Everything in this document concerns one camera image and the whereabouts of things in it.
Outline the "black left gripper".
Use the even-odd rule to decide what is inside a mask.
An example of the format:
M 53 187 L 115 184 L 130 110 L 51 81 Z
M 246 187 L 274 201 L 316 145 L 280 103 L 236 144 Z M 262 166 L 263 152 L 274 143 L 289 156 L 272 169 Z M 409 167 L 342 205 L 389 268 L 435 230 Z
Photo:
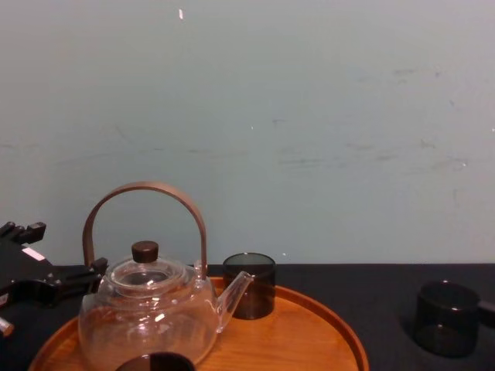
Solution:
M 108 260 L 99 258 L 89 266 L 53 266 L 35 250 L 19 245 L 41 241 L 45 232 L 43 222 L 1 226 L 1 307 L 22 301 L 44 302 L 51 292 L 52 301 L 97 292 Z

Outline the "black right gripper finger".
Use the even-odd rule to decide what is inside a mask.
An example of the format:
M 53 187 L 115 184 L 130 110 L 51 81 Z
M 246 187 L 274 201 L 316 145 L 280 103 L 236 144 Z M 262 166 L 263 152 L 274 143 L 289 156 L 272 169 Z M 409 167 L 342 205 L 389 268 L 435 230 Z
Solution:
M 478 304 L 480 323 L 488 328 L 495 329 L 495 304 L 480 301 Z

